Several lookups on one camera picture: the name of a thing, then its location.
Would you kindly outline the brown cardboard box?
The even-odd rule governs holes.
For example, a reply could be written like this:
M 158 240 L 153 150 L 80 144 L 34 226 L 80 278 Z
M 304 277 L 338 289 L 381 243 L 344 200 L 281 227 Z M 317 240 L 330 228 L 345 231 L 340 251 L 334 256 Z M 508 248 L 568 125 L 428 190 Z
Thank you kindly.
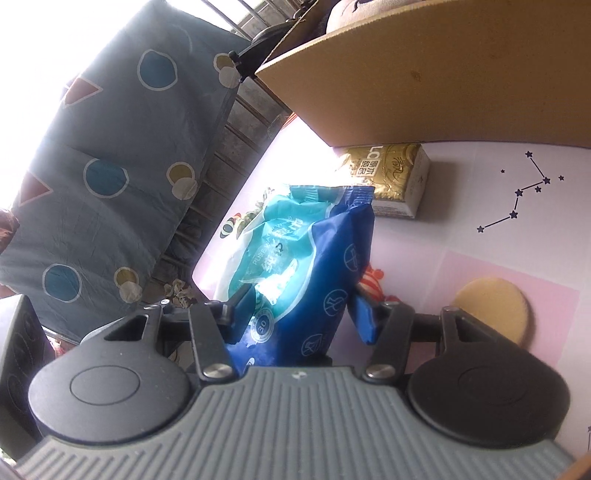
M 586 1 L 424 1 L 320 38 L 308 10 L 259 79 L 334 147 L 590 144 Z

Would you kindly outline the blue wet wipes pack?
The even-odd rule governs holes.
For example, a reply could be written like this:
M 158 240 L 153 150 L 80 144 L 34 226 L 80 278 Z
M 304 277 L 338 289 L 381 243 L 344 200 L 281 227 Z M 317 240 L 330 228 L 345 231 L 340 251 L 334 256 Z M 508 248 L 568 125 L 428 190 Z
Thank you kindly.
M 226 300 L 242 286 L 254 290 L 245 331 L 228 345 L 239 373 L 327 354 L 370 262 L 373 199 L 367 185 L 292 186 L 271 195 L 235 238 L 214 295 Z

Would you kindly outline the round beige powder puff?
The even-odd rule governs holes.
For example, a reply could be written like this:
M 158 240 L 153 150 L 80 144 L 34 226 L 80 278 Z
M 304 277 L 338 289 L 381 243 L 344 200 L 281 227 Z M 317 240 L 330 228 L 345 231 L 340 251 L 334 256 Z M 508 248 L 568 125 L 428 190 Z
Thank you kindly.
M 522 346 L 530 328 L 526 297 L 513 283 L 496 277 L 479 278 L 465 285 L 452 305 L 472 315 Z

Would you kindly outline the grey speaker device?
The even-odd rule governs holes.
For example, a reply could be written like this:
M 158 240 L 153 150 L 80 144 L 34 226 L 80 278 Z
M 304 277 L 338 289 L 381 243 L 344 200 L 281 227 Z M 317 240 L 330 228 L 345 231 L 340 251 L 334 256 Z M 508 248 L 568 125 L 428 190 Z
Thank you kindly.
M 25 295 L 1 300 L 1 448 L 23 456 L 41 438 L 28 403 L 36 373 L 54 350 Z

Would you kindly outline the gold tissue pack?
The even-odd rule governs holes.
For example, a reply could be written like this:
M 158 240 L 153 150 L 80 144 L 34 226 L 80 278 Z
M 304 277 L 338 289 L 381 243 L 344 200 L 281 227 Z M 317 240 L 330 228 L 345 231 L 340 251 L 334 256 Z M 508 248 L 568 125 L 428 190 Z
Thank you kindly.
M 342 181 L 374 188 L 377 216 L 415 219 L 431 166 L 421 144 L 356 146 L 335 149 L 335 154 Z

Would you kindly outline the plush doll red outfit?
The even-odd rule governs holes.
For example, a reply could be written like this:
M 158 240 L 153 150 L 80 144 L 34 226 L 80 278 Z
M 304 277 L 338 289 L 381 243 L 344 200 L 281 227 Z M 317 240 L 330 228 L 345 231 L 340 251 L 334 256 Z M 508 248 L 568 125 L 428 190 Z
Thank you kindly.
M 325 33 L 329 34 L 353 23 L 365 21 L 374 16 L 389 13 L 412 5 L 427 5 L 423 0 L 342 0 L 332 7 Z

